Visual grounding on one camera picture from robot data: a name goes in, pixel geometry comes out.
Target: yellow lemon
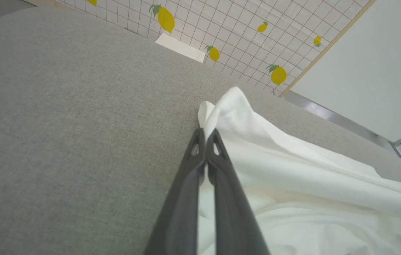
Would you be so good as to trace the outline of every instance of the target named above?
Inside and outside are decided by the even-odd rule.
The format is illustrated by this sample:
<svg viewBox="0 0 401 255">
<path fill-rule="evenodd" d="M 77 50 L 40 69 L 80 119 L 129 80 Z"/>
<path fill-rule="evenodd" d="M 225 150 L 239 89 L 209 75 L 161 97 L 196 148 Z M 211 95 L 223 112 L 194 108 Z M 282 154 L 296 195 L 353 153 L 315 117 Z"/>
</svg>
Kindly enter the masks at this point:
<svg viewBox="0 0 401 255">
<path fill-rule="evenodd" d="M 268 21 L 264 21 L 258 28 L 257 32 L 263 32 L 265 29 L 267 29 L 268 26 Z"/>
<path fill-rule="evenodd" d="M 282 68 L 279 65 L 271 64 L 266 69 L 268 69 L 268 73 L 273 72 L 271 74 L 271 81 L 274 82 L 278 86 L 281 85 L 287 78 L 286 71 L 284 70 L 284 68 Z"/>
<path fill-rule="evenodd" d="M 318 36 L 315 37 L 315 39 L 314 39 L 314 45 L 315 45 L 316 47 L 320 47 L 320 46 L 322 45 L 321 41 L 322 41 L 322 38 L 320 37 L 320 35 L 318 35 Z"/>
<path fill-rule="evenodd" d="M 217 48 L 207 45 L 205 48 L 207 48 L 207 52 L 210 52 L 210 58 L 213 61 L 218 61 L 219 59 L 219 51 Z"/>
<path fill-rule="evenodd" d="M 172 33 L 172 29 L 175 27 L 175 20 L 172 14 L 161 5 L 151 5 L 149 11 L 152 11 L 153 15 L 156 17 L 158 15 L 158 22 L 161 27 L 169 33 Z"/>
</svg>

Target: lemon leaf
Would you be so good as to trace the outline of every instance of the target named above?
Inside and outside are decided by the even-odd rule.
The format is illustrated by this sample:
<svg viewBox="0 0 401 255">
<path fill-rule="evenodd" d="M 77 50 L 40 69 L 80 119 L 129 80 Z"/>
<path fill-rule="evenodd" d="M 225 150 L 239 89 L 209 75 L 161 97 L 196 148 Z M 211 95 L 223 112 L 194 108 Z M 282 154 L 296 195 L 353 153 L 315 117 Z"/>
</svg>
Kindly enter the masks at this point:
<svg viewBox="0 0 401 255">
<path fill-rule="evenodd" d="M 156 17 L 156 15 L 158 14 L 158 12 L 160 11 L 161 5 L 155 5 L 153 7 L 153 16 Z"/>
<path fill-rule="evenodd" d="M 268 73 L 271 73 L 272 71 L 275 71 L 276 68 L 278 68 L 278 67 L 279 67 L 278 65 L 273 65 L 273 66 L 268 70 Z"/>
</svg>

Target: gray sofa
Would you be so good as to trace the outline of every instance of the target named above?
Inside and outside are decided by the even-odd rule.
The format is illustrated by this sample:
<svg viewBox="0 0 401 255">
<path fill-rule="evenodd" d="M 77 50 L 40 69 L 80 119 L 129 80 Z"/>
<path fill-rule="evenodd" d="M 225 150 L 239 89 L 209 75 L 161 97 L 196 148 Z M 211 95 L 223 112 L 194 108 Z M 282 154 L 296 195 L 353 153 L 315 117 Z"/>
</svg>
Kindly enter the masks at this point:
<svg viewBox="0 0 401 255">
<path fill-rule="evenodd" d="M 0 18 L 0 254 L 142 253 L 199 104 L 232 86 L 284 132 L 401 181 L 399 158 L 282 99 L 112 24 L 29 8 Z"/>
</svg>

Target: white towel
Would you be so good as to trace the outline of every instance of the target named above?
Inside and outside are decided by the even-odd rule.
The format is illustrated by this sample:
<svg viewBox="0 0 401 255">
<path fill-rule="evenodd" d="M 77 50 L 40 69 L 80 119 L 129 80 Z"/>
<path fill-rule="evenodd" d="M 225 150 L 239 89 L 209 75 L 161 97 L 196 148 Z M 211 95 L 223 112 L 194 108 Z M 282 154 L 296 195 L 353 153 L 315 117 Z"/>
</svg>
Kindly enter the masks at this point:
<svg viewBox="0 0 401 255">
<path fill-rule="evenodd" d="M 216 106 L 203 102 L 197 116 L 205 137 L 220 132 L 272 254 L 401 255 L 401 182 L 285 134 L 237 87 Z M 208 181 L 200 187 L 199 254 L 215 254 Z"/>
</svg>

